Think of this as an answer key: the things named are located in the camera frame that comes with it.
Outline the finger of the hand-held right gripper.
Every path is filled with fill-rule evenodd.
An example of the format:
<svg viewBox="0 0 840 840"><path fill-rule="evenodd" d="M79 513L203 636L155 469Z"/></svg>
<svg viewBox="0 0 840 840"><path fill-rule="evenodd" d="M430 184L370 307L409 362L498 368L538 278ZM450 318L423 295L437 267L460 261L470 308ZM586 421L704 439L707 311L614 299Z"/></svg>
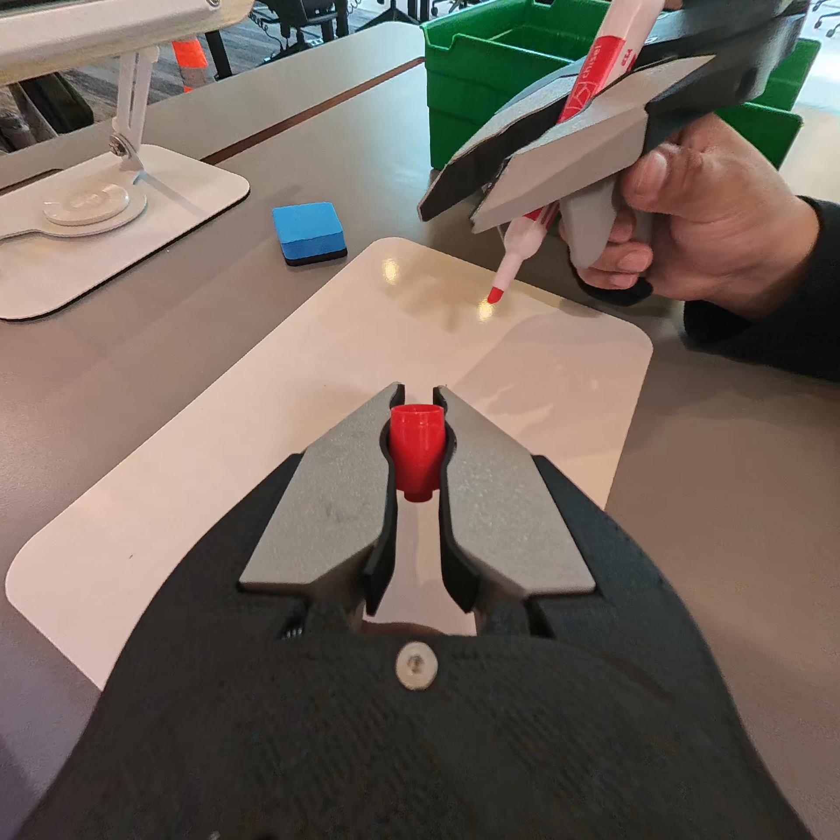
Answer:
<svg viewBox="0 0 840 840"><path fill-rule="evenodd" d="M578 59L538 79L494 113L429 183L417 206L421 221L491 185L513 154L552 128L584 63Z"/></svg>
<svg viewBox="0 0 840 840"><path fill-rule="evenodd" d="M512 155L470 221L475 233L510 222L629 167L643 153L648 103L712 56L633 71Z"/></svg>

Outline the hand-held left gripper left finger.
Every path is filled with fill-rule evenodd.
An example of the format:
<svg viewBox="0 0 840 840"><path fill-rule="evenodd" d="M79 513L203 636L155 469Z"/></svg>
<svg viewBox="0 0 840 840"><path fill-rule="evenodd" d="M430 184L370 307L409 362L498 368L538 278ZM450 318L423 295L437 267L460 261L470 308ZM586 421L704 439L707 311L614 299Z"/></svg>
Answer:
<svg viewBox="0 0 840 840"><path fill-rule="evenodd" d="M387 451L394 382L310 444L239 586L376 614L396 565L396 471Z"/></svg>

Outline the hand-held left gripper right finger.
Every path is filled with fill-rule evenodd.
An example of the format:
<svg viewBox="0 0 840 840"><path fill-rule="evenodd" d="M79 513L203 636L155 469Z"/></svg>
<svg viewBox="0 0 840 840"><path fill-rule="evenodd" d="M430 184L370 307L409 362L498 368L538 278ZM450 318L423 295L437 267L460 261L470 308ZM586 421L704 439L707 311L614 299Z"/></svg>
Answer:
<svg viewBox="0 0 840 840"><path fill-rule="evenodd" d="M444 587L465 613L588 595L595 579L532 454L446 386L438 529Z"/></svg>

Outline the red whiteboard marker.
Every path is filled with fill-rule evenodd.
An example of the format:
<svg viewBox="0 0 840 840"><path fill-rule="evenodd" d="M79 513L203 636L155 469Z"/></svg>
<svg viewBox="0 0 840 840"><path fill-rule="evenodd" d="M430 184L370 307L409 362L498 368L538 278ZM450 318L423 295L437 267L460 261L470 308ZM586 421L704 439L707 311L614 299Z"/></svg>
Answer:
<svg viewBox="0 0 840 840"><path fill-rule="evenodd" d="M581 112L595 95L633 68L666 5L666 1L611 2L557 123ZM559 211L560 203L553 202L509 224L503 237L505 255L486 298L488 305L502 299L522 263L538 252Z"/></svg>

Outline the white whiteboard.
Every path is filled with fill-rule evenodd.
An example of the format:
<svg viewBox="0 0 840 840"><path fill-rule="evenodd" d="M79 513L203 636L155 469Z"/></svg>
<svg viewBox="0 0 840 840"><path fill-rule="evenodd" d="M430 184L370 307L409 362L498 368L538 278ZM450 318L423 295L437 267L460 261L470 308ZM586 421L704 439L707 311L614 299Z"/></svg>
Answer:
<svg viewBox="0 0 840 840"><path fill-rule="evenodd" d="M596 504L653 354L630 322L403 238L375 241L161 430L44 526L11 605L97 687L193 545L289 455L392 382L436 385Z"/></svg>

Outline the red marker cap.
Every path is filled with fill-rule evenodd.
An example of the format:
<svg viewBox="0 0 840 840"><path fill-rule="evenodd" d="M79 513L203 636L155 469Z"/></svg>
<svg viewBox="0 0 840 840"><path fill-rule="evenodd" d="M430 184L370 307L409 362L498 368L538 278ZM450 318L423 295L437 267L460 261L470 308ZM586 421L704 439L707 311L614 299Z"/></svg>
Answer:
<svg viewBox="0 0 840 840"><path fill-rule="evenodd" d="M447 445L444 408L434 404L394 406L388 436L395 488L407 501L430 501L440 488Z"/></svg>

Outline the blue whiteboard eraser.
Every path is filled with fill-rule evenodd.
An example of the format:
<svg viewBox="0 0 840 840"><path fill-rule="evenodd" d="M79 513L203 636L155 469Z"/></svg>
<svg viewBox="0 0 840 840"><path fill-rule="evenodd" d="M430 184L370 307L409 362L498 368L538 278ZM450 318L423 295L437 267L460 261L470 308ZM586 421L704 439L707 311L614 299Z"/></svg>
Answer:
<svg viewBox="0 0 840 840"><path fill-rule="evenodd" d="M289 267L343 259L348 255L343 226L331 203L277 206L271 216Z"/></svg>

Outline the person's right hand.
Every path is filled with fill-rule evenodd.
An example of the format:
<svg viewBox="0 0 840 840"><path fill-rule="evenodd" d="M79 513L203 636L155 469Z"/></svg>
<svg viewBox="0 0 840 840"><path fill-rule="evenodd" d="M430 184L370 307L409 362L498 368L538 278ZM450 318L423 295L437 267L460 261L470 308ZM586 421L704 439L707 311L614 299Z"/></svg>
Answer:
<svg viewBox="0 0 840 840"><path fill-rule="evenodd" d="M607 246L579 269L591 287L705 301L748 322L801 284L820 234L816 210L717 115L694 121L626 170Z"/></svg>

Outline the green plastic bin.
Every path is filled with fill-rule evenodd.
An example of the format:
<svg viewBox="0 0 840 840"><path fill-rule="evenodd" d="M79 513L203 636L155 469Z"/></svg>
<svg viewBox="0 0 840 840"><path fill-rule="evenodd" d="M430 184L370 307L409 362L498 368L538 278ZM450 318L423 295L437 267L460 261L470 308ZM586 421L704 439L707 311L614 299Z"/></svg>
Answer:
<svg viewBox="0 0 840 840"><path fill-rule="evenodd" d="M485 2L423 26L429 154L442 170L460 147L526 87L585 57L607 9L594 1ZM793 113L821 48L800 38L761 96L719 111L779 169L802 129Z"/></svg>

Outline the orange traffic cone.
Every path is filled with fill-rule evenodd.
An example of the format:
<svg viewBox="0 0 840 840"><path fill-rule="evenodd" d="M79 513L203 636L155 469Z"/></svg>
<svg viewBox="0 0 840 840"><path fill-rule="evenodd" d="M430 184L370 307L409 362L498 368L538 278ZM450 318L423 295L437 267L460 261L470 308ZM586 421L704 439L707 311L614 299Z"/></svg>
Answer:
<svg viewBox="0 0 840 840"><path fill-rule="evenodd" d="M198 37L171 42L185 92L202 88L214 81L202 43Z"/></svg>

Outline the white clipboard stand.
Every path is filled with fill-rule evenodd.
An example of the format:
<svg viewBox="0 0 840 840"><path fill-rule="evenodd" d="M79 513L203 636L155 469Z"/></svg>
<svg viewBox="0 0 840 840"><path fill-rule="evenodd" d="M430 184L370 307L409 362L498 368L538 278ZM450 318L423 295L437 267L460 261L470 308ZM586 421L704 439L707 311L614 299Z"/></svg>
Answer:
<svg viewBox="0 0 840 840"><path fill-rule="evenodd" d="M1 197L1 319L56 312L241 203L249 182L142 144L157 46L120 57L109 151Z"/></svg>

